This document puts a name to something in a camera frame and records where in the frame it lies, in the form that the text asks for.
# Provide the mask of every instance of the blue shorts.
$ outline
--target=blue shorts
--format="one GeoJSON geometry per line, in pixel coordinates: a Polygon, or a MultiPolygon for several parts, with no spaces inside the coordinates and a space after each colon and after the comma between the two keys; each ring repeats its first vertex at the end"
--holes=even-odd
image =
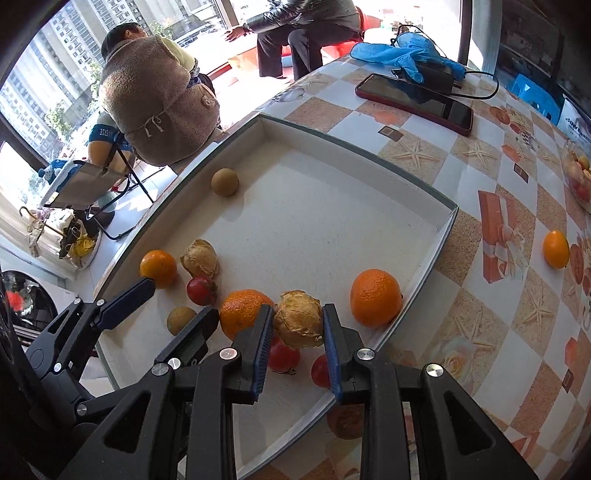
{"type": "MultiPolygon", "coordinates": [[[[90,131],[88,142],[96,142],[97,140],[100,140],[103,142],[114,143],[118,134],[119,129],[117,127],[96,124],[90,131]]],[[[119,142],[119,147],[122,151],[132,152],[134,150],[126,139],[123,139],[119,142]]]]}

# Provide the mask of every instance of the starfish print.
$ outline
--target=starfish print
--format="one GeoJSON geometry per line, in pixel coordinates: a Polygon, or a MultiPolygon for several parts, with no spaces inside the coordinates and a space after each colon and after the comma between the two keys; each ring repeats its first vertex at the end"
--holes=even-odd
{"type": "Polygon", "coordinates": [[[538,336],[538,341],[540,341],[541,340],[540,334],[542,331],[543,316],[544,315],[552,316],[552,315],[554,315],[554,312],[546,310],[542,306],[542,302],[544,301],[544,287],[543,286],[541,286],[540,291],[537,292],[537,293],[539,293],[539,295],[537,295],[537,297],[531,291],[529,286],[526,286],[525,290],[527,291],[527,295],[530,298],[532,305],[534,306],[534,310],[531,311],[525,319],[521,320],[521,323],[526,324],[526,323],[535,321],[535,324],[537,326],[536,334],[538,336]]]}
{"type": "Polygon", "coordinates": [[[483,149],[483,145],[479,140],[476,140],[472,145],[468,145],[466,156],[471,157],[475,155],[483,167],[486,167],[486,159],[496,160],[496,157],[483,149]]]}
{"type": "Polygon", "coordinates": [[[541,160],[545,160],[546,162],[548,162],[550,164],[553,163],[555,165],[560,166],[560,162],[559,162],[558,158],[556,158],[555,156],[553,156],[550,152],[548,152],[546,150],[540,151],[540,157],[541,157],[541,160]]]}
{"type": "Polygon", "coordinates": [[[431,161],[431,162],[436,162],[437,159],[435,157],[432,157],[430,155],[426,155],[425,153],[421,153],[421,141],[417,140],[417,142],[412,146],[409,147],[406,143],[404,143],[404,141],[400,141],[399,142],[400,145],[402,145],[406,151],[404,152],[400,152],[400,153],[395,153],[394,155],[392,155],[393,158],[399,158],[400,160],[412,160],[414,163],[415,168],[417,169],[417,172],[422,173],[421,171],[421,160],[426,160],[426,161],[431,161]]]}
{"type": "Polygon", "coordinates": [[[472,328],[471,332],[467,331],[467,329],[464,327],[464,325],[462,324],[460,319],[458,319],[457,317],[454,317],[453,320],[454,320],[454,323],[456,324],[457,329],[460,330],[461,334],[464,337],[466,337],[466,340],[468,340],[469,342],[472,342],[472,344],[476,348],[484,348],[484,349],[496,348],[496,346],[493,345],[492,343],[485,342],[484,340],[481,340],[476,337],[476,334],[478,332],[478,327],[480,326],[480,323],[482,321],[482,311],[479,311],[478,315],[476,315],[476,322],[474,323],[474,327],[472,328]]]}
{"type": "Polygon", "coordinates": [[[574,297],[577,293],[577,283],[574,280],[573,272],[570,268],[567,269],[566,274],[569,276],[571,287],[566,291],[567,297],[574,297]]]}

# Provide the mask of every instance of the metal screw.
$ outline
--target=metal screw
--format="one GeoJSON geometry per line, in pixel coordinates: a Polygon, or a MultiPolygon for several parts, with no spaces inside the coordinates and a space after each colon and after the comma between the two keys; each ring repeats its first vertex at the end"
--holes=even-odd
{"type": "Polygon", "coordinates": [[[425,372],[431,377],[440,377],[443,375],[443,367],[437,364],[428,364],[425,367],[425,372]]]}
{"type": "Polygon", "coordinates": [[[232,360],[232,358],[236,358],[237,355],[238,352],[233,348],[225,348],[224,350],[220,351],[220,358],[224,360],[232,360]]]}
{"type": "Polygon", "coordinates": [[[371,348],[360,348],[357,350],[359,360],[371,360],[375,357],[375,352],[371,348]]]}
{"type": "Polygon", "coordinates": [[[168,364],[171,367],[173,367],[173,370],[176,370],[177,368],[179,368],[181,366],[181,361],[178,358],[174,357],[168,361],[168,364]]]}
{"type": "Polygon", "coordinates": [[[151,372],[156,375],[156,377],[162,377],[166,372],[168,372],[168,365],[167,364],[156,364],[152,367],[151,372]]]}

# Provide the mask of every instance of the black pants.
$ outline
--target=black pants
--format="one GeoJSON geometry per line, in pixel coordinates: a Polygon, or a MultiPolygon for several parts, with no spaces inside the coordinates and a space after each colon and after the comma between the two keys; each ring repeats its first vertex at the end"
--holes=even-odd
{"type": "Polygon", "coordinates": [[[259,33],[256,39],[259,75],[280,77],[281,47],[291,47],[294,79],[322,67],[321,47],[351,40],[356,32],[330,21],[313,22],[307,25],[283,25],[268,32],[259,33]]]}
{"type": "Polygon", "coordinates": [[[201,80],[201,83],[204,84],[207,88],[209,88],[215,95],[216,91],[213,88],[213,82],[211,78],[209,78],[209,75],[205,75],[204,73],[198,73],[197,76],[199,77],[199,80],[201,80]]]}

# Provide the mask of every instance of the tree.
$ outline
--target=tree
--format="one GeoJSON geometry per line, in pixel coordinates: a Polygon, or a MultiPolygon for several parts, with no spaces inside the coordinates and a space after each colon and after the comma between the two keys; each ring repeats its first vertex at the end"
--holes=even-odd
{"type": "Polygon", "coordinates": [[[154,21],[150,24],[150,30],[154,35],[159,35],[160,37],[165,37],[169,39],[173,39],[173,29],[168,26],[165,27],[162,23],[154,21]]]}
{"type": "Polygon", "coordinates": [[[99,101],[99,86],[102,68],[97,62],[91,61],[88,64],[88,69],[90,70],[90,91],[92,92],[92,102],[90,105],[92,106],[99,101]]]}
{"type": "Polygon", "coordinates": [[[45,122],[56,131],[62,141],[67,142],[74,127],[65,119],[65,114],[64,106],[58,103],[45,114],[45,122]]]}

